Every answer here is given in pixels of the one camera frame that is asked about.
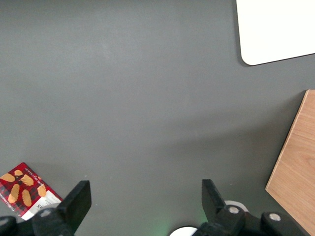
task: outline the white round object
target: white round object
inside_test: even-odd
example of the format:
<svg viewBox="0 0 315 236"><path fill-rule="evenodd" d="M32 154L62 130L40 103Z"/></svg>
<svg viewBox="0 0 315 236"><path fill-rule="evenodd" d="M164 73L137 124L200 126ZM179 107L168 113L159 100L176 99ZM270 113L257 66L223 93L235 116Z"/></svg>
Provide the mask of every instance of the white round object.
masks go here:
<svg viewBox="0 0 315 236"><path fill-rule="evenodd" d="M192 236L197 231L195 227L181 227L171 233L170 236Z"/></svg>

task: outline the gray table surface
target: gray table surface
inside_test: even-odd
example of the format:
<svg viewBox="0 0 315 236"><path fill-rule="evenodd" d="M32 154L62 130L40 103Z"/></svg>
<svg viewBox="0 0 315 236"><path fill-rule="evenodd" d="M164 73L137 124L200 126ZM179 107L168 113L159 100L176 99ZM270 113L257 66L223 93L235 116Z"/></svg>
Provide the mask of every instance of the gray table surface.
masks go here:
<svg viewBox="0 0 315 236"><path fill-rule="evenodd" d="M250 67L238 37L234 0L1 1L0 173L89 179L77 236L198 226L203 178L284 212L264 188L315 55Z"/></svg>

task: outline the wooden board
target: wooden board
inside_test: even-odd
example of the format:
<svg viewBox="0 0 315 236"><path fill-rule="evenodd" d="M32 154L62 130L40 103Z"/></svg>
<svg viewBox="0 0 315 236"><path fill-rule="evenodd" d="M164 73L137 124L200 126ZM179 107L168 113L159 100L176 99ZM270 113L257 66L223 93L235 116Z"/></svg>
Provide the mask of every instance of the wooden board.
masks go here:
<svg viewBox="0 0 315 236"><path fill-rule="evenodd" d="M305 93L266 190L315 236L315 90Z"/></svg>

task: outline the red packaging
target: red packaging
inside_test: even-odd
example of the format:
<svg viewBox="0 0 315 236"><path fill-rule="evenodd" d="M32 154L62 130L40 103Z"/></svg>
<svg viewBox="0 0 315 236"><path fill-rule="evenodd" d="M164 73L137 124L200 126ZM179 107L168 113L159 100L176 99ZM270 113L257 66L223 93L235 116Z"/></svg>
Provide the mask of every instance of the red packaging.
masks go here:
<svg viewBox="0 0 315 236"><path fill-rule="evenodd" d="M0 198L24 220L32 218L41 208L62 201L24 162L0 177Z"/></svg>

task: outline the bolt head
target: bolt head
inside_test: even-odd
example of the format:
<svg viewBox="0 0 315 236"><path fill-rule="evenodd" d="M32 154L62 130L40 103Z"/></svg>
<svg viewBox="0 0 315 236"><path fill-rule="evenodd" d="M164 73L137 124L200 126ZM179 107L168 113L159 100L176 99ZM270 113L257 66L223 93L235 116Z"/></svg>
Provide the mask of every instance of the bolt head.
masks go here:
<svg viewBox="0 0 315 236"><path fill-rule="evenodd" d="M43 212L40 213L40 217L46 217L50 215L52 211L50 209L45 209Z"/></svg>
<svg viewBox="0 0 315 236"><path fill-rule="evenodd" d="M238 208L234 207L234 206L230 206L228 208L228 211L231 212L232 214L237 214L237 213L240 212L240 210Z"/></svg>
<svg viewBox="0 0 315 236"><path fill-rule="evenodd" d="M0 226L5 225L6 223L8 223L8 219L7 218L0 220Z"/></svg>
<svg viewBox="0 0 315 236"><path fill-rule="evenodd" d="M281 217L278 214L275 213L270 213L269 218L274 220L274 221L281 221Z"/></svg>

